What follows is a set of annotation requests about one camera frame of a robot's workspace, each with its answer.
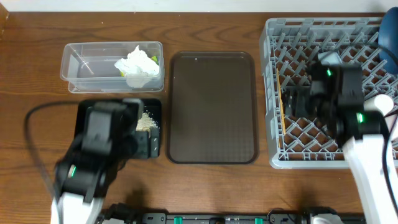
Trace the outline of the light blue bowl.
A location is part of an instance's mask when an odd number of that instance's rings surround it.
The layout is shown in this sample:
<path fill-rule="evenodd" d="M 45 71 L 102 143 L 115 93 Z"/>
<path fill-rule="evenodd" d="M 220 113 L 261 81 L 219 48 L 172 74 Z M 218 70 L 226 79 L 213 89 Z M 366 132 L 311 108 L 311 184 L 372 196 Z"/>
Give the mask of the light blue bowl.
<path fill-rule="evenodd" d="M 337 52 L 328 51 L 318 54 L 318 60 L 322 65 L 339 65 L 342 64 L 342 60 Z"/>

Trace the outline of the white paper napkin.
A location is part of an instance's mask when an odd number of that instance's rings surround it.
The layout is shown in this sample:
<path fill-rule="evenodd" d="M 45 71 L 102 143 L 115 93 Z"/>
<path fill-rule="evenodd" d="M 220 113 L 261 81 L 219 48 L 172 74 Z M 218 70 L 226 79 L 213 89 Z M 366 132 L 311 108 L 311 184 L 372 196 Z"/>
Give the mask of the white paper napkin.
<path fill-rule="evenodd" d="M 114 66 L 119 70 L 126 83 L 132 88 L 143 88 L 153 78 L 160 74 L 160 66 L 157 57 L 149 57 L 147 53 L 137 46 L 127 58 L 119 59 Z"/>

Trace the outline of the cream white plastic cup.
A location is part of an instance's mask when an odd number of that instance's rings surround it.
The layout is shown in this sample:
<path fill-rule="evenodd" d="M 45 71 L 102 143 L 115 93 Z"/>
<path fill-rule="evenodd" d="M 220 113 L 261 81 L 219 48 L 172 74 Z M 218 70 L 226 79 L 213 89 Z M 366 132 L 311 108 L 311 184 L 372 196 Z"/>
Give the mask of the cream white plastic cup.
<path fill-rule="evenodd" d="M 393 109 L 393 99 L 385 94 L 376 95 L 364 102 L 365 111 L 378 111 L 383 116 L 390 113 Z"/>

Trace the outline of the wooden chopstick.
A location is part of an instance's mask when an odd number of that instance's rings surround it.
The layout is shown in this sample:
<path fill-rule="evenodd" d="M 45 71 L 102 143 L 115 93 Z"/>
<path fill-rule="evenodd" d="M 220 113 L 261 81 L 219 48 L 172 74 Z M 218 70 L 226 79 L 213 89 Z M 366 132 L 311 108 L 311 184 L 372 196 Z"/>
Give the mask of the wooden chopstick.
<path fill-rule="evenodd" d="M 278 90 L 278 98 L 279 98 L 279 107 L 280 110 L 283 110 L 283 101 L 282 101 L 282 92 L 280 87 L 280 80 L 279 80 L 279 69 L 276 68 L 276 81 L 277 81 L 277 90 Z"/>
<path fill-rule="evenodd" d="M 284 104 L 283 104 L 283 101 L 282 101 L 282 94 L 280 93 L 280 96 L 279 96 L 279 104 L 280 104 L 280 116 L 281 116 L 281 124 L 282 124 L 282 133 L 283 133 L 283 135 L 285 135 L 286 134 L 286 130 L 285 130 L 285 120 L 284 120 L 284 118 L 285 118 L 285 114 L 284 114 Z"/>

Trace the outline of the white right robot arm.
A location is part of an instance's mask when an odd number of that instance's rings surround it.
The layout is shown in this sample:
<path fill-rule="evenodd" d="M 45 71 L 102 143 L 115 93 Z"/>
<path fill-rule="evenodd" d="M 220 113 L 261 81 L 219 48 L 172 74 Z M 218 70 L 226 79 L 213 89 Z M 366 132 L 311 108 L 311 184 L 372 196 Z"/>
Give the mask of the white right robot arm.
<path fill-rule="evenodd" d="M 296 117 L 316 117 L 326 124 L 342 148 L 358 188 L 367 223 L 397 223 L 397 171 L 392 141 L 397 139 L 397 115 L 391 98 L 379 95 L 368 106 L 361 90 L 284 92 L 284 111 Z"/>

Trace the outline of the dark blue plate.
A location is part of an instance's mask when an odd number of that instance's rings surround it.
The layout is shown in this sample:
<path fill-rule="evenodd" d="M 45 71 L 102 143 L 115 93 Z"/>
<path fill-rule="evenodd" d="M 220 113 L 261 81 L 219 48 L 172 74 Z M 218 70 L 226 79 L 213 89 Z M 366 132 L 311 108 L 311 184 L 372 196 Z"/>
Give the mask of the dark blue plate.
<path fill-rule="evenodd" d="M 394 56 L 395 60 L 384 50 L 379 53 L 381 60 L 387 60 L 384 69 L 391 75 L 397 75 L 397 7 L 390 8 L 384 17 L 379 28 L 378 44 Z"/>

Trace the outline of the pile of rice grains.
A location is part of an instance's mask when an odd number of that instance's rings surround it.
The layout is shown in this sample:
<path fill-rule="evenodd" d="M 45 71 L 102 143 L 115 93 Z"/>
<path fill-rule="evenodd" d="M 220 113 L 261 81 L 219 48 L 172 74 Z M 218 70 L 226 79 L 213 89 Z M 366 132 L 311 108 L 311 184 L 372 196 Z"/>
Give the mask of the pile of rice grains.
<path fill-rule="evenodd" d="M 145 109 L 137 122 L 136 131 L 151 133 L 153 129 L 159 128 L 159 122 L 155 119 L 155 113 Z"/>

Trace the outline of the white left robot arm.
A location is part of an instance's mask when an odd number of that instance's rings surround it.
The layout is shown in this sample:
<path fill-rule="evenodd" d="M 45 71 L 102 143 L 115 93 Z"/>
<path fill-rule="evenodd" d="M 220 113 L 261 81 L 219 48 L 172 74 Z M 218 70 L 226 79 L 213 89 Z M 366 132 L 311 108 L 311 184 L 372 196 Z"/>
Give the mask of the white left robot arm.
<path fill-rule="evenodd" d="M 95 223 L 109 186 L 129 159 L 159 156 L 160 129 L 81 133 L 55 169 L 51 223 Z"/>

